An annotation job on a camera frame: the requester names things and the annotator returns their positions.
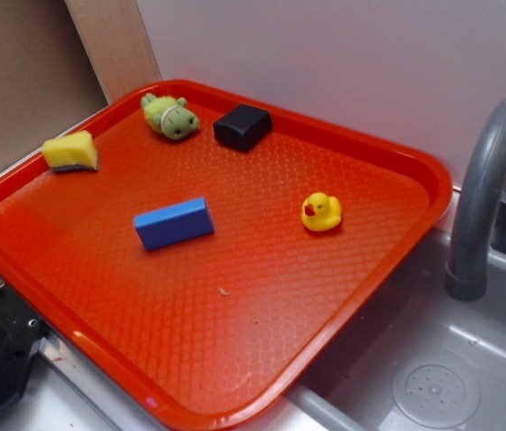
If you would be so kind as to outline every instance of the yellow rubber duck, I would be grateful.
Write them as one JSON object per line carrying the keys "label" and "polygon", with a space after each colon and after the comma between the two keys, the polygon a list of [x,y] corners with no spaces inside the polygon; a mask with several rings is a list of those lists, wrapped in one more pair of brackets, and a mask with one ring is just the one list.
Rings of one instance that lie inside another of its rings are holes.
{"label": "yellow rubber duck", "polygon": [[303,202],[301,220],[311,231],[327,231],[341,223],[341,204],[334,196],[313,193]]}

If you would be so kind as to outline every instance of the toy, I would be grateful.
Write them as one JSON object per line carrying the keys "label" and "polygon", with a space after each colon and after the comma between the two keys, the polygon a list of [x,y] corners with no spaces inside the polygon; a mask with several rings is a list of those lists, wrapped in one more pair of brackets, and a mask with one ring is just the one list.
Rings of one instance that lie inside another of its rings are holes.
{"label": "toy", "polygon": [[150,92],[141,100],[144,116],[150,127],[158,134],[179,141],[193,133],[199,127],[199,118],[190,110],[183,97],[155,97]]}
{"label": "toy", "polygon": [[86,130],[49,139],[42,145],[41,153],[54,171],[97,171],[100,168],[100,159],[93,145],[92,135]]}
{"label": "toy", "polygon": [[311,231],[327,231],[341,223],[341,204],[333,196],[313,193],[303,202],[301,220]]}
{"label": "toy", "polygon": [[246,153],[272,128],[269,112],[240,104],[214,122],[214,136],[220,144]]}
{"label": "toy", "polygon": [[213,219],[204,198],[137,215],[134,225],[147,250],[214,231]]}

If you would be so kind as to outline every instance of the yellow sponge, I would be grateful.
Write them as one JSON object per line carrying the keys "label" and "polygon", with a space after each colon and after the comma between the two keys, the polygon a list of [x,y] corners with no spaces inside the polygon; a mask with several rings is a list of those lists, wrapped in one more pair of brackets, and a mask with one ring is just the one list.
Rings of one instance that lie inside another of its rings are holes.
{"label": "yellow sponge", "polygon": [[41,152],[48,166],[54,171],[74,169],[97,171],[100,167],[100,159],[93,145],[92,134],[86,130],[49,139],[44,142]]}

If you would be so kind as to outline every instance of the tray rim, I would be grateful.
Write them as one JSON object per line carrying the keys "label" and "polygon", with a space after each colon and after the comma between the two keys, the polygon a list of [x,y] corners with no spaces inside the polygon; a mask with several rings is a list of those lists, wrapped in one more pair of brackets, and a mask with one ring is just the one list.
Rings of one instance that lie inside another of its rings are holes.
{"label": "tray rim", "polygon": [[[388,256],[381,262],[382,264],[365,278],[357,289],[358,295],[355,295],[355,298],[352,298],[351,301],[347,301],[329,318],[326,325],[327,333],[320,330],[317,336],[311,339],[291,363],[276,376],[266,390],[241,408],[220,414],[198,414],[181,406],[163,390],[157,391],[159,392],[157,398],[168,402],[170,405],[163,406],[159,402],[159,406],[155,406],[153,401],[148,400],[146,394],[150,391],[155,391],[155,387],[159,390],[161,388],[141,372],[137,373],[135,379],[133,379],[131,375],[132,370],[124,369],[123,361],[130,362],[126,357],[108,355],[108,351],[112,351],[112,347],[101,337],[94,339],[89,338],[81,332],[75,331],[73,334],[67,334],[62,331],[65,337],[79,347],[87,357],[108,373],[112,379],[119,385],[126,386],[126,391],[164,424],[177,429],[220,429],[234,427],[253,418],[261,411],[268,409],[295,382],[302,371],[309,366],[311,360],[349,322],[368,298],[374,294],[380,284],[400,264],[406,254],[413,249],[445,212],[452,195],[452,181],[449,173],[439,161],[419,150],[187,80],[161,81],[143,86],[122,97],[119,101],[101,110],[66,133],[87,129],[95,138],[98,134],[129,116],[135,110],[139,110],[139,99],[146,92],[164,94],[170,89],[179,87],[190,88],[193,92],[196,92],[192,96],[192,102],[197,104],[203,103],[207,105],[210,103],[210,98],[216,98],[220,102],[220,111],[229,111],[234,106],[237,106],[238,103],[248,103],[261,109],[269,110],[274,122],[274,128],[279,129],[280,132],[286,135],[299,137],[311,132],[314,133],[316,129],[321,130],[322,128],[326,128],[327,135],[331,139],[325,145],[319,143],[319,146],[330,147],[334,151],[336,150],[336,143],[339,140],[350,138],[358,141],[362,145],[354,148],[354,151],[348,155],[416,180],[425,188],[430,198],[428,210],[421,216],[410,232],[388,253]],[[399,163],[397,163],[397,166],[386,157],[386,154],[391,154],[391,157],[398,157]],[[25,162],[12,168],[0,177],[0,202],[47,170],[48,166],[41,152],[35,153]],[[12,259],[0,251],[1,277],[4,277],[12,286],[32,286],[35,284],[31,274],[19,268],[14,268],[14,266]],[[31,292],[30,298],[26,297],[24,293],[22,293],[22,296],[32,305],[47,301],[39,294],[39,289],[35,288]],[[57,329],[56,322],[60,320],[60,316],[56,313],[51,313],[49,316],[44,317],[46,321],[51,321],[52,326]],[[92,333],[91,329],[87,329],[86,333]]]}

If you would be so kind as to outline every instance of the stuffed toy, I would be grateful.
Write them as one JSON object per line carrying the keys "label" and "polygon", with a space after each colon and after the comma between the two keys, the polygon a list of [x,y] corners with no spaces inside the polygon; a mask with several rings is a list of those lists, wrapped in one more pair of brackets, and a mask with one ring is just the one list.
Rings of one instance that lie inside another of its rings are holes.
{"label": "stuffed toy", "polygon": [[199,127],[197,115],[185,109],[188,101],[183,97],[155,97],[149,92],[142,97],[141,104],[150,127],[174,141],[183,139]]}

